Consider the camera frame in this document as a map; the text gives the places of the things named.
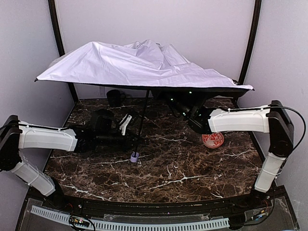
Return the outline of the lavender folding umbrella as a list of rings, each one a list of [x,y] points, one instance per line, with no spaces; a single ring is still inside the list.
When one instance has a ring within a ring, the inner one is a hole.
[[[37,80],[149,91],[200,134],[209,132],[206,100],[240,97],[253,90],[189,62],[172,45],[160,46],[152,40],[125,46],[89,42],[56,59]]]

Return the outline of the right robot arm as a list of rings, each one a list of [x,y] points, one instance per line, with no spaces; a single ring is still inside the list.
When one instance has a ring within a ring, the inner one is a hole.
[[[184,116],[189,127],[199,134],[226,131],[269,134],[268,154],[245,202],[249,207],[259,206],[266,199],[267,192],[288,157],[297,148],[294,144],[294,125],[287,113],[289,108],[278,100],[253,108],[206,108],[204,95],[197,92],[165,92],[163,98],[170,108]]]

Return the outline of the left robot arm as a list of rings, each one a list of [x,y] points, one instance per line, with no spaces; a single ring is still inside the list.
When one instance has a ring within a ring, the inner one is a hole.
[[[53,128],[29,124],[11,115],[0,128],[0,169],[10,171],[27,185],[38,190],[56,208],[68,202],[58,181],[44,174],[19,154],[21,149],[55,149],[74,153],[93,151],[98,146],[115,146],[124,150],[145,144],[146,139],[128,129],[139,114],[127,113],[120,121],[110,110],[93,111],[87,126]]]

